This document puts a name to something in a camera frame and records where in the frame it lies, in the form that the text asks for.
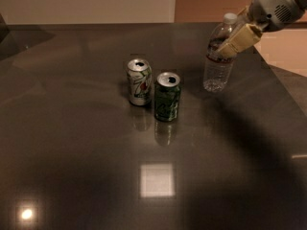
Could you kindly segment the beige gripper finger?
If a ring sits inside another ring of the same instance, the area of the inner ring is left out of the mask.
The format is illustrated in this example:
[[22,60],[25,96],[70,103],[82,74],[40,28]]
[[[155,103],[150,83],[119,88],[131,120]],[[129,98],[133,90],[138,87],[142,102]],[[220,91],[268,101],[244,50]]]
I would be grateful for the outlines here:
[[217,54],[223,58],[232,58],[258,43],[262,37],[262,30],[255,24],[238,26],[217,49]]
[[237,13],[237,16],[238,16],[238,19],[237,19],[238,24],[247,24],[250,21],[249,15],[248,15],[248,6],[245,6],[243,9],[241,9]]

